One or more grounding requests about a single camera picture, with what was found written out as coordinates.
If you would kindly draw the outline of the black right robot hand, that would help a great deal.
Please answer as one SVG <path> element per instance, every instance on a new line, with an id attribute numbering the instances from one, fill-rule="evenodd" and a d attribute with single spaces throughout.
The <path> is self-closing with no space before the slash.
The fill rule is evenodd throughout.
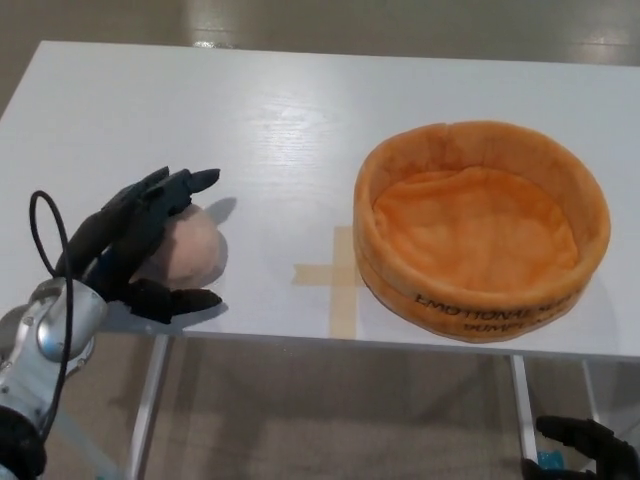
<path id="1" fill-rule="evenodd" d="M 536 419 L 535 428 L 544 437 L 594 460 L 595 470 L 543 469 L 533 460 L 523 459 L 524 479 L 639 479 L 639 455 L 635 448 L 593 419 L 546 415 Z"/>

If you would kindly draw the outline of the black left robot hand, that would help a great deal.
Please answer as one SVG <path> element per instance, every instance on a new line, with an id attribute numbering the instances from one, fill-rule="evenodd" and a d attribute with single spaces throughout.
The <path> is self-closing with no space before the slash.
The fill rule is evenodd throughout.
<path id="1" fill-rule="evenodd" d="M 51 275 L 70 274 L 105 301 L 119 301 L 133 315 L 161 324 L 221 305 L 222 299 L 207 289 L 172 291 L 156 280 L 134 278 L 168 238 L 169 222 L 219 176 L 218 169 L 170 173 L 163 167 L 123 188 L 81 223 L 68 242 L 69 259 L 59 258 Z"/>

